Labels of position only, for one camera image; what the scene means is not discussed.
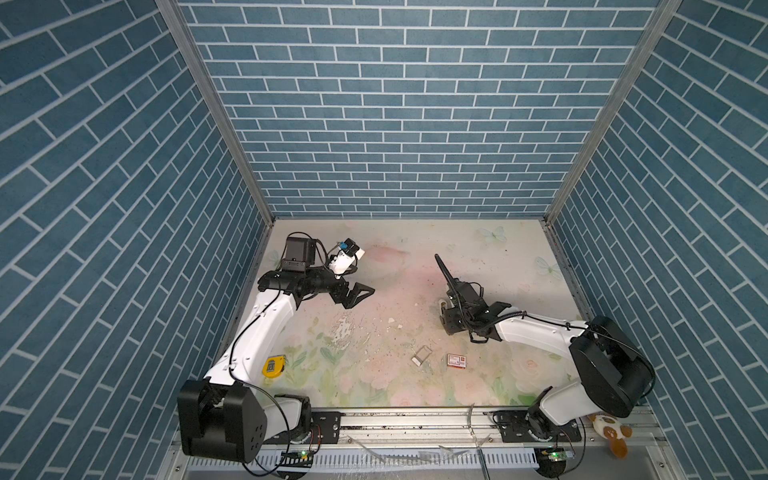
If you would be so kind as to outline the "red white staple box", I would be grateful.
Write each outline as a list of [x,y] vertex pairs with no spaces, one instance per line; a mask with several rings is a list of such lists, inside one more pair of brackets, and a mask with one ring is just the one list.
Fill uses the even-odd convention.
[[464,355],[449,353],[446,356],[446,365],[449,368],[466,369],[467,358]]

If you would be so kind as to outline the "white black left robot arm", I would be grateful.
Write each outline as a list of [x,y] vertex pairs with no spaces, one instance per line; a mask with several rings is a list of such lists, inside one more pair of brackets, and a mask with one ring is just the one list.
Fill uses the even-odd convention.
[[177,397],[180,440],[185,455],[241,464],[253,462],[262,445],[284,435],[285,442],[313,437],[308,398],[269,395],[261,404],[260,383],[277,371],[269,354],[301,304],[319,294],[351,309],[373,288],[350,285],[363,249],[346,239],[334,249],[304,232],[286,238],[277,269],[257,281],[255,303],[219,360],[198,380],[186,381]]

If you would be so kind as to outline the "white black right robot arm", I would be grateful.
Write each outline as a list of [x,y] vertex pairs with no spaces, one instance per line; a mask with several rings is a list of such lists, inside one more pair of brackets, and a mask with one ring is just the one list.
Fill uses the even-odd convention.
[[655,386],[656,372],[648,358],[608,317],[566,321],[509,303],[489,304],[473,284],[458,280],[449,285],[447,295],[439,301],[439,319],[447,334],[466,332],[475,344],[523,344],[565,362],[571,379],[543,388],[526,413],[529,432],[539,441],[590,414],[626,418]]

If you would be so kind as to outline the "yellow tape measure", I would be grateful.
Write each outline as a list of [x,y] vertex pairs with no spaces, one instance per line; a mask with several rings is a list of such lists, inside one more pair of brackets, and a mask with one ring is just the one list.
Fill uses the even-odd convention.
[[277,355],[269,357],[262,368],[262,375],[265,378],[275,379],[280,377],[287,366],[287,358],[285,355]]

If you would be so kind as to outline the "green circuit board right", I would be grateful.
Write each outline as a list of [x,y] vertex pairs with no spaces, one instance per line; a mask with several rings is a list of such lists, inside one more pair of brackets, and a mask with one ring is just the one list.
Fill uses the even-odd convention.
[[569,453],[563,448],[535,448],[536,473],[546,479],[558,479],[567,469]]

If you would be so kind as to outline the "green circuit board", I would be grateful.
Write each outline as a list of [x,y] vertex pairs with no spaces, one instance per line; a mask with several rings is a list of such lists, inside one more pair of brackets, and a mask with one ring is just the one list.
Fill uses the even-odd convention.
[[558,479],[567,469],[569,453],[563,448],[535,448],[536,473],[546,479]]
[[280,454],[279,470],[286,469],[310,469],[314,464],[314,452],[298,451]]

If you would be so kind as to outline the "green circuit board left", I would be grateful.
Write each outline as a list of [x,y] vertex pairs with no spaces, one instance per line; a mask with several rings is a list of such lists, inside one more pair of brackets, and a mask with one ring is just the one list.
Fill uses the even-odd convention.
[[286,469],[310,469],[314,464],[314,452],[298,451],[280,454],[279,470]]

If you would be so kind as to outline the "brown white plush toy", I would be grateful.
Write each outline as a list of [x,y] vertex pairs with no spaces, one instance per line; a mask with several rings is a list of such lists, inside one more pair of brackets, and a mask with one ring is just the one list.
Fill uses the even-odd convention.
[[633,436],[630,426],[622,423],[617,417],[604,413],[590,414],[587,418],[597,435],[609,442],[610,451],[618,459],[628,455],[626,440]]

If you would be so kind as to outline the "aluminium front rail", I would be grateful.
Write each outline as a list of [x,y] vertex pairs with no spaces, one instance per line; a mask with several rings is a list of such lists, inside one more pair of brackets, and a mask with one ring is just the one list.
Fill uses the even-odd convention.
[[[499,430],[487,414],[502,409],[526,407],[392,407],[392,408],[313,408],[312,411],[340,411],[341,433],[335,445],[322,448],[352,448],[364,445],[369,448],[415,448],[431,446],[471,446],[474,440],[482,440],[489,447],[543,446],[544,443],[504,443]],[[628,440],[630,446],[654,446],[666,443],[666,438],[650,407],[636,407],[622,420],[633,430]],[[597,435],[588,418],[582,420],[583,440],[587,446],[600,446],[603,439]]]

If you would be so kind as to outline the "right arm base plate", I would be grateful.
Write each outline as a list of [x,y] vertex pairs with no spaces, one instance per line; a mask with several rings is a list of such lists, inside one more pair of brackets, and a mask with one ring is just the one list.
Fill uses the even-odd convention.
[[576,444],[583,440],[582,428],[577,420],[556,426],[546,423],[542,429],[534,427],[525,409],[502,409],[487,414],[499,430],[504,443],[538,442],[553,443],[556,440]]

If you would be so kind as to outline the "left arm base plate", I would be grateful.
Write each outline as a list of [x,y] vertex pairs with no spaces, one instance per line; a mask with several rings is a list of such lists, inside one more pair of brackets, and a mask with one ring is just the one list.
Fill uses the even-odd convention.
[[312,443],[320,446],[335,445],[339,442],[341,433],[340,411],[311,411],[302,413],[298,426],[289,433],[291,443],[307,443],[312,437]]

